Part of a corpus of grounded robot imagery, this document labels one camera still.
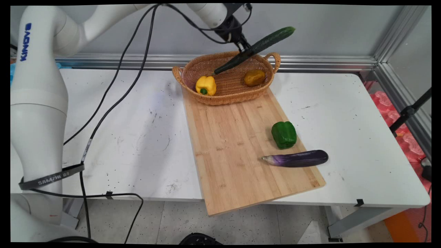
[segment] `green bell pepper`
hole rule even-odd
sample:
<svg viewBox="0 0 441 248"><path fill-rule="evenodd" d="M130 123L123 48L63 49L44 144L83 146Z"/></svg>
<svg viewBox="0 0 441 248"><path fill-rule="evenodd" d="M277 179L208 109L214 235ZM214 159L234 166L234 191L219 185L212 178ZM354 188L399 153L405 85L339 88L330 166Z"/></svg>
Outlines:
<svg viewBox="0 0 441 248"><path fill-rule="evenodd" d="M297 134L291 122L277 122L271 129L274 141L279 149L287 149L297 142Z"/></svg>

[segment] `basket handle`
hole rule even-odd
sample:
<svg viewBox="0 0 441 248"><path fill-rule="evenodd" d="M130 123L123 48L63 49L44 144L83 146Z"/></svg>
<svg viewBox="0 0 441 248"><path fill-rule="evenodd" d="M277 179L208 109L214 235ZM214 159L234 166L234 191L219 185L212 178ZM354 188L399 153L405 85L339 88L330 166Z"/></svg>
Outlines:
<svg viewBox="0 0 441 248"><path fill-rule="evenodd" d="M274 66L274 69L273 69L273 73L276 73L279 70L279 67L280 67L280 62L281 62L280 54L278 54L278 53L268 53L265 56L265 59L268 60L268 58L271 57L271 56L273 56L274 60L276 61L276 65Z"/></svg>
<svg viewBox="0 0 441 248"><path fill-rule="evenodd" d="M175 76L176 81L178 81L178 83L180 85L182 85L182 87L184 88L188 88L187 85L184 83L184 81L182 80L181 74L182 74L182 68L179 66L173 66L172 68L172 72L173 72L173 76Z"/></svg>

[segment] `floor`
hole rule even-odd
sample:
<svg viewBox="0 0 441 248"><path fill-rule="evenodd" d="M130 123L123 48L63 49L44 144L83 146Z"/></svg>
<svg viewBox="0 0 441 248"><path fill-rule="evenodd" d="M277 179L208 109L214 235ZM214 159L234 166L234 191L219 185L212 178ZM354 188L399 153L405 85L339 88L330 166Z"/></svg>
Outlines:
<svg viewBox="0 0 441 248"><path fill-rule="evenodd" d="M92 238L100 243L123 243L139 201L90 199L88 206ZM346 216L354 210L342 208L342 214ZM78 218L77 230L86 234L84 208ZM203 202L145 201L127 242L178 244L186 235L199 232L222 244L297 244L299 241L303 244L309 242L311 235L306 234L315 226L320 229L321 242L327 243L326 223L325 209L319 206L262 204L208 217ZM392 239L384 222L379 222L343 237L343 241L392 242Z"/></svg>

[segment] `black cable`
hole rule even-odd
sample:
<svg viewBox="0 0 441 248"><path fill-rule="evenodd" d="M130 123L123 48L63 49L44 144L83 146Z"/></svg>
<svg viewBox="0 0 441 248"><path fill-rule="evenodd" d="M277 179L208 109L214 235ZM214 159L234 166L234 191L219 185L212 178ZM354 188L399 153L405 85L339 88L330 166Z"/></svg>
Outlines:
<svg viewBox="0 0 441 248"><path fill-rule="evenodd" d="M82 236L68 236L68 237L57 238L57 239L48 241L48 243L53 243L53 242L69 242L69 241L83 241L83 242L86 242L86 243L98 244L98 242L96 242L95 240L93 240L91 238L82 237Z"/></svg>
<svg viewBox="0 0 441 248"><path fill-rule="evenodd" d="M45 194L45 195L53 195L53 196L59 196L59 197L67 197L67 198L97 198L97 197L106 197L106 196L122 196L122 195L134 195L138 197L141 200L141 205L139 205L138 211L136 212L135 218L133 218L132 224L130 225L129 232L127 233L126 240L124 243L127 243L127 239L129 238L130 232L132 231L133 224L135 223L136 217L138 216L139 211L142 208L142 205L144 204L144 199L140 197L138 194L135 193L121 193L121 194L103 194L103 195L64 195L64 194L57 194L52 193L48 191L38 190L38 189L30 189L31 191Z"/></svg>
<svg viewBox="0 0 441 248"><path fill-rule="evenodd" d="M144 59L142 61L141 64L141 68L139 69L138 75L136 76L135 80L133 81L132 85L130 85L129 89L126 91L126 93L115 103L112 105L112 107L110 107L107 112L103 115L103 117L100 119L100 121L98 122L97 126L95 127L95 129L92 132L92 135L89 138L89 141L87 143L86 149L84 150L84 154L83 157L81 159L81 163L84 162L84 160L86 159L86 155L87 155L87 151L89 150L90 144L92 143L92 140L95 136L95 134L97 133L98 128L101 126L101 123L104 121L104 119L106 118L106 116L122 101L124 100L124 98L130 93L130 91L133 89L133 87L135 86L136 82L138 81L139 77L141 76L142 70L144 68L144 64L146 63L146 59L147 59L147 54L149 52L149 46L150 46L150 40L152 38L152 30L153 30L153 20L155 17L155 12L156 9L158 8L160 4L156 4L153 7L153 14L152 14L152 21L150 23L150 31L149 31L149 38L147 39L147 46L146 46L146 52L144 53Z"/></svg>
<svg viewBox="0 0 441 248"><path fill-rule="evenodd" d="M107 94L107 92L109 91L109 89L110 89L110 87L113 85L113 83L114 83L114 81L115 81L115 79L116 79L116 77L117 77L117 75L118 75L118 72L119 72L119 70L120 70L120 67L121 67L121 64L122 64L122 60L123 60L123 57L124 57L124 55L125 55L125 53L126 53L126 51L127 51L127 49L128 49L128 47L130 46L130 44L131 44L131 42L133 41L133 38L135 37L135 35L136 35L136 33L137 33L137 31L138 31L138 28L139 28L139 26L140 26L140 24L141 24L141 22L142 22L142 20L144 19L144 17L150 12L150 10L153 8L153 13L152 13L152 19L151 19L151 23L150 23L150 31L149 31L149 37L148 37L148 40L147 40L147 45L146 45L146 51L145 51L145 54L144 54L144 60L143 60L143 62L142 62L142 64L141 64L141 68L140 68L140 70L139 70L139 73L138 73L138 75L137 75L137 77L136 77L136 79L134 80L134 82L132 83L132 85L130 86L130 88L127 90L127 92L114 104L114 105L112 105L112 107L111 108L109 108L109 110L107 110L107 112L104 114L104 116L100 119L100 121L98 122L98 124L97 124L97 126L95 127L95 129L93 130L93 133L92 133L92 135L90 136L90 139L89 139L89 141L88 141L88 144L87 144L87 146L86 146L86 149L85 149L85 151L84 151L84 154L83 154L83 157L82 157L82 159L81 159L81 163L83 163L84 162L84 160L85 160L85 158L86 158L86 155L87 155L87 151L88 151L88 149L89 149L89 147L90 147L90 144L91 144L91 142L92 142L92 140L93 140L93 138L94 138L94 136L95 136L95 134L96 134L96 132L97 132L97 130L98 130L98 128L100 127L100 125L101 125L101 123L103 122L103 120L106 118L106 116L130 93L130 91L133 89L133 87L135 86L135 84L136 84L136 82L138 81L138 79L139 79L139 77L140 77L140 75L141 75L141 73L142 73L142 71L143 71L143 68L144 68L144 65L145 65L145 62L146 62L146 59L147 59L147 54L148 54L148 51L149 51L149 46L150 46L150 40L151 40L151 37L152 37L152 31L153 31L153 21L154 21L154 16L155 16L155 13L156 13L156 9L158 8L158 6L159 6L160 4L156 4L156 5L154 5L154 6L152 6L151 8L149 8L146 12L145 12L145 14L141 17L141 19L139 20L139 22L138 22L138 25L136 26L136 29L135 29L135 31L134 31L134 33L133 33L133 35L132 35L132 37L130 38L130 41L129 41L129 43L127 44L127 46L126 46L126 48L124 49L124 51L123 51L123 54L121 55L121 58L120 58L120 62L119 62L119 64L118 64L118 67L117 67L117 70L116 70L116 73L115 73L115 76L113 77L113 80L111 81L111 83L110 83L110 85L108 86L108 88L106 89L106 91L105 91L105 93L104 93L104 95L103 95L103 97L102 97L102 99L101 99L101 101L100 101L100 104L98 105L98 107L97 107L97 109L95 110L95 112L93 113L93 115L91 116L91 118L83 125L83 127L81 127L81 129L79 129L71 138L69 138L66 142L64 142L64 144L63 145L65 145L65 144L67 144L70 140L72 140L77 134L79 134L89 123L90 123L90 121L95 117L95 115L97 114L97 112L98 112L98 110L99 110L99 108L101 107L101 105L102 105L102 103L103 103L103 101L104 101L104 98L105 98L105 96L106 96L106 94ZM219 43L219 44L227 44L228 42L219 42L219 41L216 41L216 40L214 40L214 39L212 39L211 37L209 37L207 34L205 34L205 32L203 32L204 30L209 30L209 31L215 31L215 30L219 30L219 29L201 29L201 28L199 28L196 24L194 24L186 15L184 15L181 11L179 11L176 7L174 7L174 6L172 6L172 5L170 5L170 4L165 4L166 6L168 6L168 7L170 7L170 8L172 8L172 9L174 9L175 11L177 11L178 13L180 13L186 20L187 20L187 22L190 24L190 25L192 25L193 27L195 27L196 29L198 29L203 35L205 35L208 39L210 39L210 40L212 40L212 41L214 41L214 42L216 42L216 43ZM242 25L244 25L249 19L250 19L250 17L251 17L251 11L250 11L250 14L249 14L249 16L248 16L248 18L246 19L246 21L244 22L244 23L242 23L241 25L239 25L238 27L235 27L235 28L231 28L231 29L224 29L225 31L228 31L228 30L233 30L233 29L237 29L237 28L239 28L239 27L241 27ZM84 199L84 206L85 206L85 211L86 211L86 222L87 222L87 232L88 232L88 237L89 237L89 239L90 239L90 237L91 237L91 234L90 234L90 222L89 222L89 209L88 209L88 206L87 206L87 198L93 198L93 197L103 197L103 196L116 196L116 195L136 195L137 197L139 197L140 199L141 199L141 206L139 207L139 209L138 209L138 211L136 212L136 215L135 215L135 218L133 219L133 221L132 221L132 224L131 224L131 226L130 226L130 229L129 229L129 232L128 232L128 234L127 234L127 237L126 237L126 240L125 240L125 242L124 243L126 243L127 242L127 240L128 240L128 237L129 237L129 235L130 235L130 232L131 232L131 229L132 229L132 227L133 227L133 224L134 224L134 222L135 222L135 220L136 220L136 217L137 217L137 215L138 215L138 213L139 213L139 211L141 210L141 207L142 207L142 204L143 204L143 199L139 196L139 195L137 195L137 194L135 194L135 193L124 193L124 194L106 194L106 195L86 195L86 189L85 189L85 187L84 187L84 181L83 181L83 176L82 176L82 172L80 172L80 174L79 174L79 176L80 176L80 184L81 184L81 190L82 190L82 196L75 196L75 195L62 195L62 194L55 194L55 193L51 193L51 192L45 192L45 191L41 191L41 190L37 190L37 189L31 189L32 191L35 191L35 192L39 192L39 193L42 193L42 194L47 194L47 195L55 195L55 196L61 196L61 197L70 197L70 198L83 198Z"/></svg>
<svg viewBox="0 0 441 248"><path fill-rule="evenodd" d="M230 29L216 29L216 28L213 28L213 29L204 29L204 28L200 28L200 27L198 27L190 18L188 18L184 13L182 13L179 9L177 9L175 6L173 6L173 5L171 5L171 4L164 4L165 6L167 6L167 7L170 7L171 9L173 9L173 10L175 10L176 12L178 12L178 13L180 13L183 17L184 17L184 19L190 24L190 25L192 25L194 28L196 28L196 29L198 29L203 35L205 35L208 39L210 39L210 40L212 40L213 42L216 42L216 43L218 43L218 44L227 44L228 42L221 42L221 41L217 41L217 40L215 40L215 39L213 39L213 38L211 38L210 36L208 36L206 33L204 33L203 31L205 30L205 31L216 31L216 30L221 30L221 31L230 31L230 30L234 30L234 29L237 29L237 28L240 28L240 27L242 27L245 23L247 23L248 22L248 20L250 19L250 17L251 17L251 13L252 13L252 9L250 9L250 14L248 15L248 18L242 23L242 24L240 24L239 26L237 26L237 27L233 27L233 28L230 28ZM141 24L141 21L138 23L138 25L136 26L136 29L135 29L135 31L134 31L134 33L133 33L133 35L132 35L132 37L130 38L130 41L129 41L129 43L127 44L127 46L126 46L126 48L124 49L124 51L123 51L123 54L121 55L121 58L120 58L120 62L118 63L118 67L117 67L117 69L116 69L116 73L115 73L115 76L113 77L113 79L112 79L112 81L111 81L111 83L110 83L110 85L107 87L107 89L106 89L106 91L104 92L104 95L103 95L103 97L102 97L102 99L101 99L101 102L100 102L100 104L98 105L98 107L97 107L97 109L95 110L95 112L93 113L93 115L90 117L90 119L86 122L86 124L84 124L83 125L83 127L81 127L74 135L72 135L72 137L70 137L68 140L66 140L64 143L63 143L63 145L66 145L69 141L71 141L77 134L79 134L88 124L89 124L89 122L91 122L91 120L95 117L95 115L97 114L97 112L98 112L98 110L100 109L100 107L101 107L101 105L102 105L102 103L103 103L103 101L104 101L104 98L106 97L106 95L107 95L107 92L109 91L109 89L110 89L110 87L112 87L112 85L113 85L113 82L115 81L115 79L116 79L116 77L117 77L117 75L118 75L118 72L120 71L120 68L121 68L121 64L122 64L122 62L123 62L123 58L124 58L124 55L126 54L126 51L127 51L127 49L129 48L129 46L130 46L130 44L132 43L132 40L133 40L133 38L135 37L135 35L136 35L136 32L138 31L138 28L139 28L139 25Z"/></svg>
<svg viewBox="0 0 441 248"><path fill-rule="evenodd" d="M432 185L430 185L429 187L429 191L428 191L429 195L430 195L430 191L432 191ZM426 212L427 212L427 205L424 206L424 217L422 218L422 222L418 224L418 228L424 227L424 229L426 230L426 238L424 239L424 243L427 242L427 236L429 235L429 231L427 231L427 228L424 225L424 221L426 221Z"/></svg>
<svg viewBox="0 0 441 248"><path fill-rule="evenodd" d="M156 4L156 5L154 5L154 6L152 6L150 9L148 9L146 12L145 12L145 14L142 16L142 18L139 20L139 23L138 23L138 25L137 25L137 27L136 27L136 30L135 30L135 33L136 33L136 31L138 30L138 27L139 27L139 25L141 24L141 22L142 22L142 20L144 19L144 17L147 15L147 13L149 13L150 12L150 10L153 8L153 13L152 13L152 20L151 20L151 23L150 23L150 31L149 31L149 38L148 38L148 40L147 40L147 46L146 46L146 51L145 51L145 53L144 53L144 60L142 61L142 64L141 64L141 67L140 67L140 69L139 69L139 72L138 72L138 75L137 75L137 77L136 77L136 79L133 81L133 83L132 83L132 85L130 86L130 88L127 90L127 92L114 104L114 105L112 105L112 107L111 108L109 108L109 110L107 110L107 112L103 115L103 117L100 119L100 121L98 122L98 124L97 124L97 126L95 127L95 129L93 130L93 133L92 133L92 135L90 136L90 138L89 138L89 141L88 141L88 143L87 143L87 146L86 146L86 149L85 149L85 151L84 151L84 154L83 154L83 157L82 157L82 159L81 159L81 163L84 163L84 160L85 160L85 158L86 158L86 155L87 155L87 151L88 151L88 149L89 149L89 147L90 147L90 144L92 143L92 139L93 139L93 137L95 136L95 134L96 134L96 132L97 132L97 130L98 130L98 128L100 127L100 125L101 125L101 123L103 122L103 120L106 118L106 116L110 113L110 111L112 111L112 109L114 109L129 93L130 93L130 91L132 90L132 88L135 86L135 84L136 84L136 82L138 81L138 79L139 79L139 77L140 77L140 75L141 75L141 73L142 73L142 70L143 70L143 68L144 68L144 64L146 63L146 59L147 59L147 54L148 54L148 52L149 52L149 46L150 46L150 40L151 40L151 38L152 38L152 30L153 30L153 20L154 20L154 18L155 18L155 13L156 13L156 9L159 7L159 4ZM81 190L82 190L82 195L83 195L83 199L84 199L84 209L85 209L85 212L86 212L86 224L87 224L87 235L88 235L88 237L90 238L91 236L90 236L90 222L89 222L89 209L88 209L88 206L87 206L87 198L86 198L86 189L85 189L85 187L84 187L84 182L83 182L83 176L82 176L82 172L80 172L80 183L81 183ZM136 216L135 216L135 218L133 219L133 222L132 222L132 225L130 226L130 229L129 229L129 233L127 234L127 237L126 237L126 241L124 242L124 243L126 243L127 242L127 239L129 238L129 235L130 235L130 231L132 230L132 226L133 226L133 223L135 222L135 219L136 219Z"/></svg>
<svg viewBox="0 0 441 248"><path fill-rule="evenodd" d="M82 171L80 171L80 184L81 184L81 191L83 196L86 196L86 188L84 187L83 177L82 177ZM90 221L89 221L89 208L87 206L87 199L84 199L84 210L86 211L86 225L87 225L87 237L91 238L90 235Z"/></svg>
<svg viewBox="0 0 441 248"><path fill-rule="evenodd" d="M95 110L95 112L93 113L93 115L90 117L90 119L86 122L86 124L84 124L82 128L80 128L80 129L79 129L74 135L72 135L72 137L70 137L68 140L66 140L66 141L63 143L63 145L66 145L66 144L67 144L70 140L72 140L77 134L79 134L79 133L80 133L80 132L81 132L81 131L82 131L82 130L83 130L83 129L89 124L89 122L95 117L95 115L97 114L98 110L100 109L101 105L102 105L103 102L104 102L104 98L106 97L107 92L109 91L110 87L112 87L113 82L115 81L116 77L118 76L118 72L120 71L120 68L121 68L121 64L122 64L122 62L123 62L124 55L126 54L127 49L129 48L130 44L132 43L133 38L135 38L136 32L138 31L138 28L139 28L139 26L141 25L142 20L143 20L144 17L147 15L147 13L149 13L150 10L151 10L152 8L154 8L154 7L155 7L155 6L152 6L151 8L149 8L149 9L144 13L144 15L141 17L141 19L139 20L138 25L136 26L136 29L135 29L135 31L133 32L133 35L132 35L132 37L130 38L129 43L127 43L127 46L126 46L126 48L124 49L123 54L121 55L120 62L118 63L118 67L116 68L115 76L113 76L113 79L112 79L112 81L110 82L110 85L107 87L106 91L104 92L103 98L101 99L101 102L100 102L100 104L98 105L97 109Z"/></svg>

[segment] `purple eggplant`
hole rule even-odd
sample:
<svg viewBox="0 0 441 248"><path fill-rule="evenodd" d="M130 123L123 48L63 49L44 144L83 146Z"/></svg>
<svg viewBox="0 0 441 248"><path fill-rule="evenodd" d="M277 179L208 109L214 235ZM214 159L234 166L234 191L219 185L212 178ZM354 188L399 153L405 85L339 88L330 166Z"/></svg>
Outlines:
<svg viewBox="0 0 441 248"><path fill-rule="evenodd" d="M296 168L323 164L329 156L323 150L311 150L287 155L265 156L262 159L271 165Z"/></svg>

